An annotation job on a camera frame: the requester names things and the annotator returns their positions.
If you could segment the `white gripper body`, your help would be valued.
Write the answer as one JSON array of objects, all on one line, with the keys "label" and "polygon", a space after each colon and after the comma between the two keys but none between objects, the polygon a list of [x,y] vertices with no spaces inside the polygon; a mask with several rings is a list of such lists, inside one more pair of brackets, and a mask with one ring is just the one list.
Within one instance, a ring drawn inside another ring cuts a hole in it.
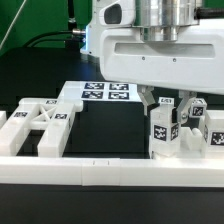
[{"label": "white gripper body", "polygon": [[224,94],[224,8],[93,0],[89,52],[107,80]]}]

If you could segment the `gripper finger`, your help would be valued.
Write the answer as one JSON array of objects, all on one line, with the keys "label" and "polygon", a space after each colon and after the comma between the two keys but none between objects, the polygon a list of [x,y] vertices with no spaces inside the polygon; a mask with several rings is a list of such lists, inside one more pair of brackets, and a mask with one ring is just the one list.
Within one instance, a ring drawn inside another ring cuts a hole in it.
[{"label": "gripper finger", "polygon": [[195,100],[197,93],[194,91],[179,91],[179,98],[181,99],[180,104],[177,107],[177,122],[185,124],[189,116],[189,108],[192,102]]},{"label": "gripper finger", "polygon": [[148,107],[155,103],[152,86],[138,85],[137,92],[144,106],[144,115],[148,114]]}]

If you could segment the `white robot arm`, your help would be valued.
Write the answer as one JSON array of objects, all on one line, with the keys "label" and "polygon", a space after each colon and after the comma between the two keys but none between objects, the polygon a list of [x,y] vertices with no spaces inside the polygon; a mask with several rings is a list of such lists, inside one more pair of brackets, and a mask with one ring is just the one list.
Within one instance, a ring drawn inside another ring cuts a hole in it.
[{"label": "white robot arm", "polygon": [[176,89],[180,123],[198,92],[224,95],[224,9],[202,0],[93,0],[81,55],[108,81],[138,85],[145,105],[154,87]]}]

